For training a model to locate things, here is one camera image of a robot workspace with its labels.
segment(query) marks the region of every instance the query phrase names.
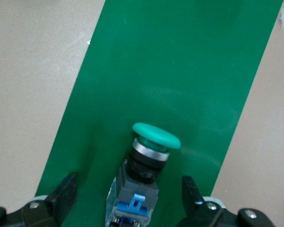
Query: blue connector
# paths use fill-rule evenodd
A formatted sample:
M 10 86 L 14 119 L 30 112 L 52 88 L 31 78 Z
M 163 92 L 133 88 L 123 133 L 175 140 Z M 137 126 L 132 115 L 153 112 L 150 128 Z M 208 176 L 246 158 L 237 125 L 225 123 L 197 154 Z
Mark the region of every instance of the blue connector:
M 147 217 L 149 210 L 146 207 L 142 206 L 142 203 L 144 201 L 145 201 L 144 195 L 135 193 L 130 203 L 120 201 L 117 205 L 117 210 Z

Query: green sheet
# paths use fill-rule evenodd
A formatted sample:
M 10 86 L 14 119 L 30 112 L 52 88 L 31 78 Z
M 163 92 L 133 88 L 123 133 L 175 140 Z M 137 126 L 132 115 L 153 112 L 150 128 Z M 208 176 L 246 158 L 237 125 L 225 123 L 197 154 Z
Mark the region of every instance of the green sheet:
M 151 227 L 184 217 L 182 175 L 211 194 L 281 3 L 106 1 L 36 193 L 79 174 L 65 227 L 104 226 L 106 196 L 135 122 L 182 142 L 157 179 Z

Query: green push button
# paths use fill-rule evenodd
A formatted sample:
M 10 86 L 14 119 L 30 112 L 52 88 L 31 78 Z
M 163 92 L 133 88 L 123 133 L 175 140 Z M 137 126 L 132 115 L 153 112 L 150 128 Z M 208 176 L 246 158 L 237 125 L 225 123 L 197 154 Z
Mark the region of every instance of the green push button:
M 139 142 L 149 149 L 167 152 L 168 148 L 181 147 L 181 142 L 176 136 L 150 124 L 136 123 L 133 130 L 140 135 Z

